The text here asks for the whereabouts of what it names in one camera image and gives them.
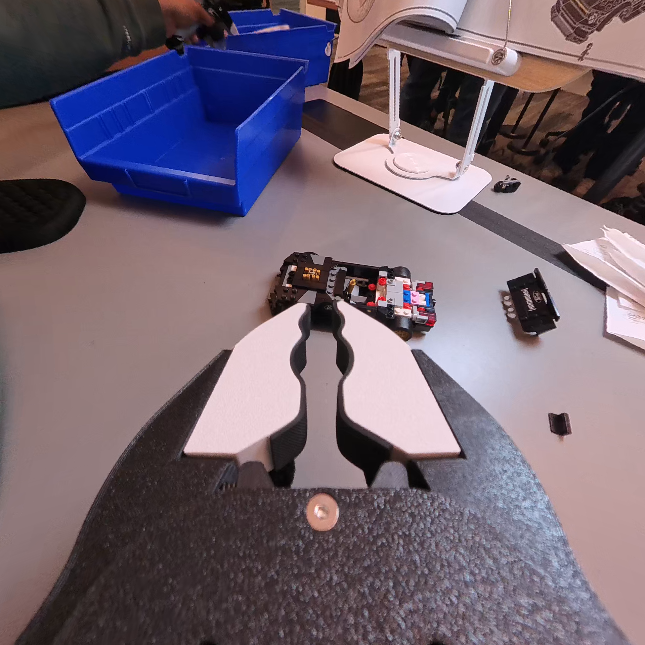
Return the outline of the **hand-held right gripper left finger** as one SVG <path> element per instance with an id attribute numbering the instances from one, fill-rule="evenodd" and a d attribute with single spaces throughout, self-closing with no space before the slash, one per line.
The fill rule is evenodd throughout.
<path id="1" fill-rule="evenodd" d="M 306 443 L 306 365 L 310 307 L 296 304 L 232 349 L 185 446 L 187 457 L 284 468 Z"/>

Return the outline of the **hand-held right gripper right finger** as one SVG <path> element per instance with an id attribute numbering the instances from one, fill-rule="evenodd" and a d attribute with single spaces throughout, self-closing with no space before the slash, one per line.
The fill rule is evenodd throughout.
<path id="1" fill-rule="evenodd" d="M 368 487 L 427 488 L 424 461 L 461 458 L 461 445 L 406 342 L 358 308 L 334 304 L 336 441 Z"/>

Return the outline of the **blue plastic bin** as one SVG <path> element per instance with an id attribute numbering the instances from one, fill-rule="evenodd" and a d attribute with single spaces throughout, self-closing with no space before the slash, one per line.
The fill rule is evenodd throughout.
<path id="1" fill-rule="evenodd" d="M 308 61 L 188 46 L 50 101 L 120 194 L 245 216 L 301 136 Z"/>
<path id="2" fill-rule="evenodd" d="M 331 67 L 335 24 L 306 14 L 280 9 L 238 10 L 231 13 L 235 25 L 286 23 L 291 29 L 265 35 L 229 36 L 228 50 L 308 61 L 305 85 L 325 84 Z"/>

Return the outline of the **black lego car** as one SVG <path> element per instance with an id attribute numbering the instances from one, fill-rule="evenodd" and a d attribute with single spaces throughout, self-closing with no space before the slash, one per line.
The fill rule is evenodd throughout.
<path id="1" fill-rule="evenodd" d="M 286 257 L 268 293 L 272 316 L 291 306 L 310 307 L 315 327 L 330 331 L 334 304 L 345 302 L 379 321 L 404 341 L 437 322 L 433 283 L 416 281 L 403 266 L 338 261 L 313 252 Z"/>

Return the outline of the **person's left forearm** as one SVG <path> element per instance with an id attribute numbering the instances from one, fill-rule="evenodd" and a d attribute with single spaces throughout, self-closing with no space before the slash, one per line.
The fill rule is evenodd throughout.
<path id="1" fill-rule="evenodd" d="M 1 108 L 68 92 L 165 40 L 158 1 L 2 1 Z"/>

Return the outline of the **black printed lego panel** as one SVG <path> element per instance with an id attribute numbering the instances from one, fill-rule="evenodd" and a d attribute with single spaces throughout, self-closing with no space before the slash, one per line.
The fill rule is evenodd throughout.
<path id="1" fill-rule="evenodd" d="M 538 268 L 508 280 L 506 286 L 503 296 L 506 317 L 524 334 L 539 336 L 557 328 L 560 314 Z"/>

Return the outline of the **white monitor stand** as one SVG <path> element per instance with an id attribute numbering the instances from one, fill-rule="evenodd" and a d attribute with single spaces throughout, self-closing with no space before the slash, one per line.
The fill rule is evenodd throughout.
<path id="1" fill-rule="evenodd" d="M 480 39 L 440 34 L 420 24 L 400 22 L 385 29 L 388 47 L 388 135 L 378 134 L 338 152 L 339 168 L 387 189 L 439 214 L 456 214 L 492 181 L 472 162 L 479 142 L 493 74 L 510 77 L 521 65 L 521 55 L 507 46 L 493 46 Z M 400 118 L 401 53 L 432 55 L 475 67 L 484 72 L 466 147 L 460 159 L 405 139 Z"/>

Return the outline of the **white printed paper bag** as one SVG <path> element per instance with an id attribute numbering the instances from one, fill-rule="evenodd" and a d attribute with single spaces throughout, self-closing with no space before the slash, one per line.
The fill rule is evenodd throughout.
<path id="1" fill-rule="evenodd" d="M 644 307 L 611 286 L 606 289 L 606 333 L 644 350 Z"/>

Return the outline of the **black wrist rest pad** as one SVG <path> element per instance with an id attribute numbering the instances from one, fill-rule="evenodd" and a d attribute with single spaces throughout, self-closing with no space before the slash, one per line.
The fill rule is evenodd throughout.
<path id="1" fill-rule="evenodd" d="M 78 223 L 86 197 L 59 179 L 1 181 L 1 254 L 58 241 Z"/>

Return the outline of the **wooden table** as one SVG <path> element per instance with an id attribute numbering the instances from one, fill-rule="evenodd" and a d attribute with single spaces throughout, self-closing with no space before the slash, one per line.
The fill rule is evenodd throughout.
<path id="1" fill-rule="evenodd" d="M 528 93 L 546 93 L 583 77 L 589 69 L 570 62 L 522 54 L 518 70 L 506 79 L 509 86 Z"/>

